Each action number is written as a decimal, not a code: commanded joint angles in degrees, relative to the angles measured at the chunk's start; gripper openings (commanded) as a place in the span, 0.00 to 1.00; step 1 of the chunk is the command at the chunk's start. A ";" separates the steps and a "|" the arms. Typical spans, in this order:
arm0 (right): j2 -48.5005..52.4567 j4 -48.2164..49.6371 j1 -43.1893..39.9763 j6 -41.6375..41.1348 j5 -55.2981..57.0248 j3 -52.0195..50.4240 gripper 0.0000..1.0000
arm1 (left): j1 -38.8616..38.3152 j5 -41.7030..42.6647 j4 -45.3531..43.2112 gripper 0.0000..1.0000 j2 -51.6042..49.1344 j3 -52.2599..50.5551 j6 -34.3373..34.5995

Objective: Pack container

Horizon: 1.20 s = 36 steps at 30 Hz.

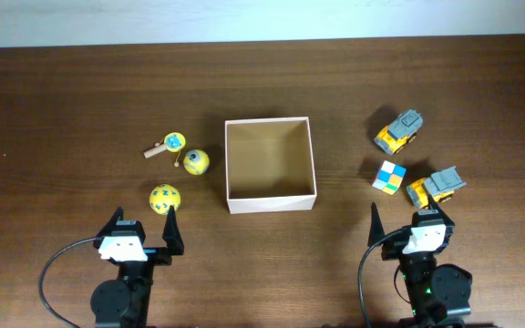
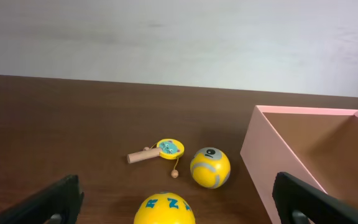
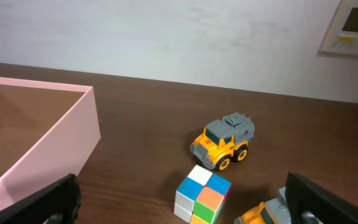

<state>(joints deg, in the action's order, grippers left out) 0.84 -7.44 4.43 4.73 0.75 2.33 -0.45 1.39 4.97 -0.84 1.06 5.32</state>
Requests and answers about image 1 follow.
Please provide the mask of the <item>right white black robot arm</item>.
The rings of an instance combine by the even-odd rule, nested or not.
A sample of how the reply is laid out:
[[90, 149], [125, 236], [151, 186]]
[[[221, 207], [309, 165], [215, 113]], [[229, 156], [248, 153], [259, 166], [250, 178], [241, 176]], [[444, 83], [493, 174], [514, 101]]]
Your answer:
[[384, 232], [377, 206], [371, 205], [368, 250], [358, 271], [362, 272], [369, 254], [381, 249], [384, 261], [397, 261], [395, 274], [402, 274], [407, 288], [410, 318], [398, 321], [400, 327], [463, 327], [471, 314], [469, 298], [472, 274], [454, 264], [437, 263], [436, 256], [448, 246], [455, 222], [432, 199], [428, 208], [412, 216], [409, 225]]

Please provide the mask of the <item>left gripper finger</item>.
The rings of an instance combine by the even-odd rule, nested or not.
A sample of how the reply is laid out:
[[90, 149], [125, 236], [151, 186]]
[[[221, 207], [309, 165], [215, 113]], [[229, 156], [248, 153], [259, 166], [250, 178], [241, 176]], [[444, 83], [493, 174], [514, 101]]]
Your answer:
[[170, 255], [184, 254], [184, 242], [180, 234], [180, 229], [176, 219], [176, 211], [173, 205], [171, 205], [167, 211], [162, 239], [166, 242], [166, 248]]
[[117, 207], [117, 209], [115, 210], [111, 218], [108, 220], [108, 222], [103, 226], [103, 228], [96, 235], [95, 240], [93, 241], [93, 247], [95, 249], [98, 249], [100, 247], [105, 237], [112, 235], [112, 232], [117, 227], [117, 223], [120, 220], [123, 220], [123, 214], [124, 214], [124, 210], [121, 207]]

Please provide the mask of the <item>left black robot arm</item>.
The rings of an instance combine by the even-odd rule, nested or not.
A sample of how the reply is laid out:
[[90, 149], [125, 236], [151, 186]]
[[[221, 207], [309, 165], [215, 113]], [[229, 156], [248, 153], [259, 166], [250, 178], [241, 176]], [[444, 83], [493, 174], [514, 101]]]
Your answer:
[[166, 210], [162, 233], [164, 247], [145, 247], [142, 223], [125, 220], [117, 208], [99, 231], [93, 246], [100, 258], [118, 267], [118, 276], [102, 282], [90, 298], [96, 327], [145, 327], [154, 269], [170, 266], [174, 256], [184, 253], [184, 243], [176, 219], [176, 210]]

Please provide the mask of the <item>colourful two-by-two puzzle cube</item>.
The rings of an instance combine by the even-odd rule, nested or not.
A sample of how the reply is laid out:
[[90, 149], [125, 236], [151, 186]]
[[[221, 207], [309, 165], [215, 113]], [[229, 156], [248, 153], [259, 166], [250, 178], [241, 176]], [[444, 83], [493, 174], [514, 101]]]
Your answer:
[[388, 195], [394, 195], [401, 187], [407, 169], [385, 160], [379, 167], [372, 187]]

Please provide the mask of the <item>yellow grey toy dump truck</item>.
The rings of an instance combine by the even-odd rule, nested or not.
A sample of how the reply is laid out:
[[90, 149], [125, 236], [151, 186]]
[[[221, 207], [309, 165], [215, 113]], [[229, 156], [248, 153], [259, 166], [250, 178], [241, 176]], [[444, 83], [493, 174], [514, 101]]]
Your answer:
[[453, 166], [411, 183], [407, 186], [407, 194], [415, 207], [424, 209], [429, 205], [429, 196], [435, 202], [444, 202], [450, 200], [457, 190], [466, 185], [458, 175], [457, 168]]

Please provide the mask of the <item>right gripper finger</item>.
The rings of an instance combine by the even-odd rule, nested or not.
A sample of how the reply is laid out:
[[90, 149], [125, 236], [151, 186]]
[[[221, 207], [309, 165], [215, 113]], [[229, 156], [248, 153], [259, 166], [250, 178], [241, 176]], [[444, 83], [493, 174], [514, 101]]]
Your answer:
[[368, 233], [368, 247], [373, 247], [377, 245], [381, 240], [384, 239], [386, 236], [384, 227], [382, 224], [382, 221], [380, 219], [380, 215], [378, 212], [378, 208], [376, 204], [373, 202], [371, 204], [371, 222], [370, 222], [370, 230]]
[[412, 216], [413, 227], [426, 227], [443, 224], [454, 228], [455, 222], [439, 207], [431, 195], [427, 196], [428, 206], [415, 212]]

